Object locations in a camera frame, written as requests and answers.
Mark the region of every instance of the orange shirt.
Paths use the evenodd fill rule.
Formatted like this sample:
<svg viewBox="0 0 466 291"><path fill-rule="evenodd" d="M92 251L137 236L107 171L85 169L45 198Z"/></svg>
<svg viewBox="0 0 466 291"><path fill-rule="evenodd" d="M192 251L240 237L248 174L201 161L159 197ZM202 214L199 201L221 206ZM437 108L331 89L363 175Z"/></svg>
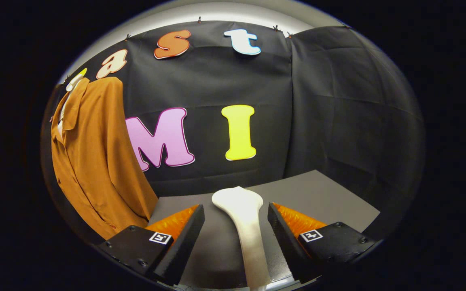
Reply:
<svg viewBox="0 0 466 291"><path fill-rule="evenodd" d="M136 160L116 77L83 78L52 119L57 182L84 221L108 240L129 225L146 227L157 196ZM66 103L62 137L59 115Z"/></svg>

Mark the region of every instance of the screw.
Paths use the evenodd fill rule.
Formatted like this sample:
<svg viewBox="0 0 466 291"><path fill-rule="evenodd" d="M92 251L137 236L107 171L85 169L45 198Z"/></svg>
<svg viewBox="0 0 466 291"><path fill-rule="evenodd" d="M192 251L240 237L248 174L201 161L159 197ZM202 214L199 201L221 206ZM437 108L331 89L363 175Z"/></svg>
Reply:
<svg viewBox="0 0 466 291"><path fill-rule="evenodd" d="M148 264L146 263L146 261L142 260L142 259L139 259L138 260L138 264L141 265L141 267L146 267Z"/></svg>

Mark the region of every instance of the white wall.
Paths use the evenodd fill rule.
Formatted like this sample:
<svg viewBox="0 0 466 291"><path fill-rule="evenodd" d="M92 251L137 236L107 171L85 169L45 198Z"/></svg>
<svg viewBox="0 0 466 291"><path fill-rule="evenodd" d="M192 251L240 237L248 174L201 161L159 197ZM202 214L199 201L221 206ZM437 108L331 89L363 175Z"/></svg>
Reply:
<svg viewBox="0 0 466 291"><path fill-rule="evenodd" d="M137 15L91 44L61 74L58 84L91 57L124 40L127 34L133 36L162 26L197 21L199 16L202 21L238 21L270 28L278 25L286 37L287 32L294 34L314 27L342 24L314 7L292 0L174 0Z"/></svg>

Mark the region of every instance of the gray table surface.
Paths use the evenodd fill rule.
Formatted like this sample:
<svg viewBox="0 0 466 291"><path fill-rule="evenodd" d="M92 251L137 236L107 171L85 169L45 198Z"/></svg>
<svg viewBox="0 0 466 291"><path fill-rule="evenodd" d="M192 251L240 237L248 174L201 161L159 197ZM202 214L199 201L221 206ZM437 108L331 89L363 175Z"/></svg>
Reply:
<svg viewBox="0 0 466 291"><path fill-rule="evenodd" d="M342 221L359 232L379 215L373 206L316 170L246 189L264 199L259 219L271 282L288 280L292 275L267 221L269 203L279 203L326 224ZM228 215L212 203L212 195L160 197L150 223L202 204L205 222L180 284L202 289L246 287L237 230Z"/></svg>

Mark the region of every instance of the shirt collar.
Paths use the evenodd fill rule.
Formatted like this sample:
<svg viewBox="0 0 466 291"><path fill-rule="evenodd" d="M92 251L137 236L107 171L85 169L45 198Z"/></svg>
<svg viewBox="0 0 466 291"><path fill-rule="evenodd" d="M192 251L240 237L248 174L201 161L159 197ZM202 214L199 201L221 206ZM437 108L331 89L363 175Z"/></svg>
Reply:
<svg viewBox="0 0 466 291"><path fill-rule="evenodd" d="M89 79L83 78L79 81L76 87L73 89L73 92L70 96L68 101L67 97L70 95L69 92L66 92L64 97L61 99L59 105L57 105L57 109L55 110L55 114L53 115L53 119L51 121L51 136L54 139L57 139L57 135L59 131L57 130L57 126L59 125L59 117L61 114L62 106L66 103L66 107L64 108L64 118L62 123L62 129L69 131L73 129L76 125L76 120L78 118L78 111L80 108L80 101L85 94L87 89L87 85L89 84Z"/></svg>

